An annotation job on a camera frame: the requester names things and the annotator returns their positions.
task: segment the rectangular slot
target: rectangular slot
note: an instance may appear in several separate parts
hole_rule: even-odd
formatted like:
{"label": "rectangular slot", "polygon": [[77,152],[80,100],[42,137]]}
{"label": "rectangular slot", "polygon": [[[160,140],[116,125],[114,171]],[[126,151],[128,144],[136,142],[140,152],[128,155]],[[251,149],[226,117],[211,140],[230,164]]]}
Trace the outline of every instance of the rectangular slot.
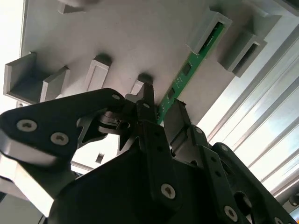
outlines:
{"label": "rectangular slot", "polygon": [[168,99],[171,99],[173,97],[173,95],[174,95],[174,89],[171,88],[168,92]]}
{"label": "rectangular slot", "polygon": [[238,71],[243,67],[246,61],[250,58],[250,56],[255,52],[258,45],[256,43],[252,44],[248,51],[244,54],[243,58],[239,61],[236,67],[233,69],[233,73],[237,74]]}
{"label": "rectangular slot", "polygon": [[187,76],[189,71],[191,70],[191,65],[189,63],[185,64],[185,66],[182,69],[182,73]]}
{"label": "rectangular slot", "polygon": [[214,29],[208,36],[207,40],[205,41],[204,45],[201,47],[199,54],[205,53],[205,51],[209,50],[210,46],[215,42],[215,38],[217,37],[217,30],[223,28],[224,25],[221,22],[217,22]]}

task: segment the screw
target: screw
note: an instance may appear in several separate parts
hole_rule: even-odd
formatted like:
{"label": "screw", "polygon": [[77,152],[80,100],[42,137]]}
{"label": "screw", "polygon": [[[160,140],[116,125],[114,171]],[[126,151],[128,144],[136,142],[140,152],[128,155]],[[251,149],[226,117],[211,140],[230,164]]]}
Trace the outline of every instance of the screw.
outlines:
{"label": "screw", "polygon": [[37,123],[32,120],[19,120],[17,128],[22,132],[32,132],[37,129]]}
{"label": "screw", "polygon": [[161,192],[168,199],[174,199],[176,196],[176,191],[174,188],[167,183],[161,185]]}
{"label": "screw", "polygon": [[148,104],[146,104],[146,103],[144,103],[143,106],[145,106],[145,107],[147,107],[147,108],[150,107],[150,105],[148,105]]}
{"label": "screw", "polygon": [[196,131],[197,131],[199,134],[202,133],[202,130],[201,130],[199,127],[196,128]]}
{"label": "screw", "polygon": [[276,224],[284,224],[279,218],[274,218]]}
{"label": "screw", "polygon": [[224,151],[226,151],[226,152],[228,151],[228,148],[227,148],[226,146],[224,146],[224,145],[222,145],[221,148],[222,148]]}
{"label": "screw", "polygon": [[238,221],[238,215],[235,212],[235,210],[232,209],[232,207],[226,205],[224,207],[224,212],[227,215],[227,217],[229,217],[232,221],[234,221],[235,223]]}
{"label": "screw", "polygon": [[120,99],[120,97],[119,97],[118,95],[116,95],[116,94],[113,94],[112,97],[113,97],[114,99]]}
{"label": "screw", "polygon": [[69,137],[61,132],[56,132],[51,135],[51,141],[55,145],[65,146],[69,142]]}

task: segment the hole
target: hole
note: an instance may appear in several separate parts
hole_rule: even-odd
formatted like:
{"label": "hole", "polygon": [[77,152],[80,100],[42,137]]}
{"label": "hole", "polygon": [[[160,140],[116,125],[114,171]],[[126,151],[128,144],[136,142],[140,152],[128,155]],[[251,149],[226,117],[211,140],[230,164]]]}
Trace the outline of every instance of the hole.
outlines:
{"label": "hole", "polygon": [[126,130],[129,127],[130,127],[130,124],[128,122],[123,122],[123,123],[120,124],[120,129],[121,130]]}
{"label": "hole", "polygon": [[210,35],[208,36],[207,40],[205,41],[204,45],[201,47],[199,54],[206,54],[207,51],[210,49],[210,47],[213,45],[213,43],[216,41],[217,36],[217,30],[221,28],[224,28],[224,25],[221,22],[218,22]]}
{"label": "hole", "polygon": [[28,127],[28,128],[31,128],[32,125],[31,125],[30,123],[24,123],[24,124],[22,124],[22,127]]}
{"label": "hole", "polygon": [[112,97],[113,97],[114,99],[120,99],[120,97],[117,96],[116,94],[113,94]]}
{"label": "hole", "polygon": [[244,216],[248,216],[251,213],[252,204],[246,194],[238,191],[234,194],[234,199],[240,212]]}
{"label": "hole", "polygon": [[217,176],[221,177],[221,174],[218,171],[216,171],[215,173]]}
{"label": "hole", "polygon": [[170,150],[170,153],[171,153],[172,157],[175,157],[175,156],[176,156],[176,154],[173,152],[172,149]]}
{"label": "hole", "polygon": [[62,137],[61,135],[56,136],[56,139],[60,141],[64,141],[64,137]]}
{"label": "hole", "polygon": [[229,215],[230,215],[230,216],[235,217],[235,215],[234,215],[234,213],[233,213],[232,210],[229,210],[228,212],[229,212]]}
{"label": "hole", "polygon": [[171,195],[171,189],[169,187],[166,187],[165,191],[168,193],[169,196]]}
{"label": "hole", "polygon": [[249,57],[253,54],[253,52],[257,49],[257,44],[252,44],[251,47],[248,49],[248,51],[244,54],[243,58],[239,61],[239,63],[236,65],[236,67],[233,69],[233,73],[237,74],[238,71],[243,67],[243,65],[246,63],[246,61],[249,59]]}
{"label": "hole", "polygon": [[96,159],[96,162],[97,162],[97,163],[99,163],[99,164],[101,164],[101,163],[102,163],[102,160],[103,160],[103,158],[104,158],[104,155],[103,155],[103,154],[101,154],[101,153],[99,153],[99,155],[98,155],[98,157],[97,157],[97,159]]}
{"label": "hole", "polygon": [[194,166],[197,166],[197,162],[195,160],[192,160],[190,163]]}
{"label": "hole", "polygon": [[150,105],[148,105],[148,104],[146,104],[146,103],[144,103],[143,106],[145,106],[145,107],[147,107],[147,108],[150,107]]}

